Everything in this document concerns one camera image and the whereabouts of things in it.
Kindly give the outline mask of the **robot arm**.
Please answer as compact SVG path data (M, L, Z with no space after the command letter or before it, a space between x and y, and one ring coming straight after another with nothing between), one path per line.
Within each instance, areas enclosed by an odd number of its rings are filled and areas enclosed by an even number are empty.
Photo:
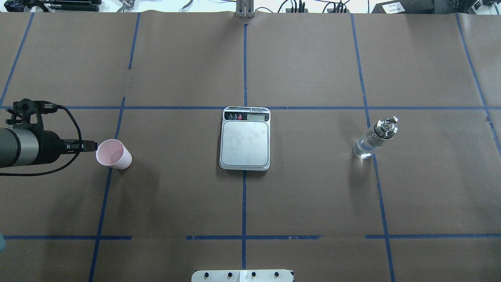
M94 152L98 143L90 140L61 139L45 130L36 135L30 130L2 128L0 130L0 167L44 165L55 162L61 155Z

